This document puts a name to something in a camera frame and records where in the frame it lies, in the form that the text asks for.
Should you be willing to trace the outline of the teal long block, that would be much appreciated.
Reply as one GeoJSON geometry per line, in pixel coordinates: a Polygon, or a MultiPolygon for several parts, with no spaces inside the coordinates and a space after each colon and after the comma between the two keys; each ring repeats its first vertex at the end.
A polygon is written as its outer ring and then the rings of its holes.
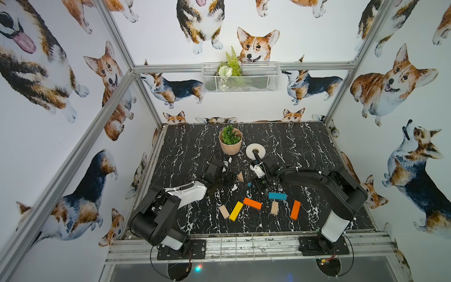
{"type": "Polygon", "coordinates": [[[273,193],[268,194],[268,198],[271,200],[287,200],[287,195],[285,193],[273,193]]]}

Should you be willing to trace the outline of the wooden triangle block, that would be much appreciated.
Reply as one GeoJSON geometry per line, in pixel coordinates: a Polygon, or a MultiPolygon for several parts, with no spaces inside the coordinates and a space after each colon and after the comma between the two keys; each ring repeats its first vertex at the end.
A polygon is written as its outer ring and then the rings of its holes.
{"type": "Polygon", "coordinates": [[[240,181],[240,182],[244,182],[244,176],[243,176],[243,173],[242,172],[240,172],[238,175],[237,175],[237,179],[238,179],[238,181],[240,181]]]}

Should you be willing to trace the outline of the yellow long block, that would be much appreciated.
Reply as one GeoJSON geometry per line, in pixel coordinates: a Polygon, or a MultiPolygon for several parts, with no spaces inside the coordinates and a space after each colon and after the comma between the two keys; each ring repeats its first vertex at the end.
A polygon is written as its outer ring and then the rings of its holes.
{"type": "Polygon", "coordinates": [[[232,213],[229,216],[229,219],[233,222],[236,221],[236,219],[238,218],[238,215],[240,214],[242,208],[243,208],[244,204],[242,202],[237,202],[237,204],[235,205],[232,213]]]}

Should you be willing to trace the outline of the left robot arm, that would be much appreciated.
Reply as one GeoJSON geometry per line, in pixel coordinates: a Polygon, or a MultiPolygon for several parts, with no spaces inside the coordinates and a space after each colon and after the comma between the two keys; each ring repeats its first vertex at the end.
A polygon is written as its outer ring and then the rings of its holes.
{"type": "Polygon", "coordinates": [[[152,246],[163,245],[185,256],[190,251],[190,237],[173,227],[178,211],[194,202],[203,200],[213,189],[219,188],[231,168],[232,158],[225,161],[213,159],[201,176],[189,183],[172,188],[153,186],[133,211],[128,228],[152,246]]]}

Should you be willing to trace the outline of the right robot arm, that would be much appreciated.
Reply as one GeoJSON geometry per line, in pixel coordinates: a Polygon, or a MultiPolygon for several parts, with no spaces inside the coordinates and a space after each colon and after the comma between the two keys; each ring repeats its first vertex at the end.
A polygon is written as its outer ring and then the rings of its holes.
{"type": "Polygon", "coordinates": [[[332,251],[367,200],[368,193],[347,172],[344,166],[335,170],[317,170],[294,165],[269,167],[257,153],[251,157],[251,167],[257,174],[256,184],[287,184],[292,187],[309,187],[321,191],[331,211],[314,239],[314,250],[326,253],[332,251]]]}

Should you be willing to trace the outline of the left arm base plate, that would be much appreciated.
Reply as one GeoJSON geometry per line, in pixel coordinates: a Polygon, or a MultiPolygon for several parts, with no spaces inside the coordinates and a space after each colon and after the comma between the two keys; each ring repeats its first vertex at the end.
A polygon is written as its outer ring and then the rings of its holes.
{"type": "Polygon", "coordinates": [[[159,261],[204,259],[206,243],[206,240],[196,239],[186,242],[179,250],[174,250],[168,246],[158,247],[157,259],[159,261]]]}

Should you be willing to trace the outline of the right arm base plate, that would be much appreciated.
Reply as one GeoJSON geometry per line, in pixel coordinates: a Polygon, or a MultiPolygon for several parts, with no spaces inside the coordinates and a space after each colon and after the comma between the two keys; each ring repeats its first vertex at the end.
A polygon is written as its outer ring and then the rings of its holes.
{"type": "Polygon", "coordinates": [[[323,235],[301,236],[298,238],[298,250],[304,256],[332,256],[349,255],[350,250],[345,237],[341,236],[335,243],[330,242],[323,235]]]}

